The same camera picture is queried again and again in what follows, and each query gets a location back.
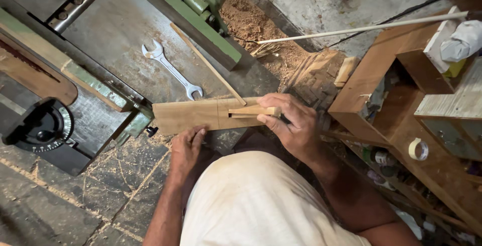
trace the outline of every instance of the wrench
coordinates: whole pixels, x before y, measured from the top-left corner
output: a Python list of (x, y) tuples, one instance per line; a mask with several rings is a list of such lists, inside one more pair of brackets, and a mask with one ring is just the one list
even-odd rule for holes
[(142, 54), (144, 54), (145, 57), (149, 59), (156, 60), (160, 62), (166, 69), (171, 72), (172, 75), (174, 75), (177, 80), (186, 88), (186, 92), (188, 94), (188, 97), (190, 100), (194, 101), (194, 97), (192, 97), (192, 93), (198, 91), (199, 94), (202, 97), (202, 88), (199, 86), (192, 85), (189, 81), (186, 80), (186, 78), (179, 73), (179, 71), (172, 66), (172, 64), (166, 59), (166, 56), (164, 55), (164, 48), (163, 46), (156, 40), (154, 40), (154, 45), (156, 46), (156, 49), (153, 51), (148, 51), (146, 49), (145, 45), (142, 45)]

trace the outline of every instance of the person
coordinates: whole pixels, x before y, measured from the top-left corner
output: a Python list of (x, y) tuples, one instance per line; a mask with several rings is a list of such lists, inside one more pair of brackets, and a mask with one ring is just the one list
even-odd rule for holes
[(315, 110), (287, 94), (267, 94), (258, 104), (281, 107), (290, 124), (257, 119), (313, 171), (344, 228), (302, 176), (262, 151), (219, 158), (183, 193), (206, 134), (197, 126), (172, 141), (169, 174), (143, 245), (421, 245), (377, 191), (322, 144)]

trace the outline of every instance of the workbench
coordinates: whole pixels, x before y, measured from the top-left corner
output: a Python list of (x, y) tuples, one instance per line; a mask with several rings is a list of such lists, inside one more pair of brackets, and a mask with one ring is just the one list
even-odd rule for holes
[[(41, 22), (46, 21), (65, 2), (0, 0), (0, 5), (100, 81), (111, 83), (134, 102), (148, 108), (152, 103), (189, 100), (184, 87), (170, 72), (157, 61), (143, 56), (142, 44), (153, 49), (153, 39), (162, 43), (166, 58), (187, 80), (202, 87), (204, 97), (200, 98), (195, 93), (196, 100), (232, 97), (202, 60), (169, 27), (171, 20), (147, 0), (95, 0), (64, 32), (57, 34)], [(226, 42), (242, 54), (231, 72), (202, 46), (194, 44), (242, 97), (260, 96), (277, 90), (280, 82), (275, 76), (235, 40), (226, 38)], [(22, 90), (27, 94), (29, 91), (8, 76), (1, 77), (5, 87), (0, 93), (10, 100), (23, 108), (38, 101), (38, 96), (34, 94), (30, 95), (27, 103), (21, 102), (24, 99), (15, 96), (15, 93), (7, 95), (10, 89)], [(79, 96), (71, 106), (74, 120), (77, 121), (75, 130), (79, 138), (85, 141), (86, 151), (96, 156), (112, 138), (122, 132), (132, 117), (130, 112), (117, 112), (78, 85), (77, 88)], [(2, 114), (9, 112), (4, 108), (0, 108), (0, 111)], [(9, 116), (9, 119), (15, 119), (15, 115)], [(242, 128), (212, 131), (206, 139), (211, 146), (225, 153), (231, 150), (244, 131)]]

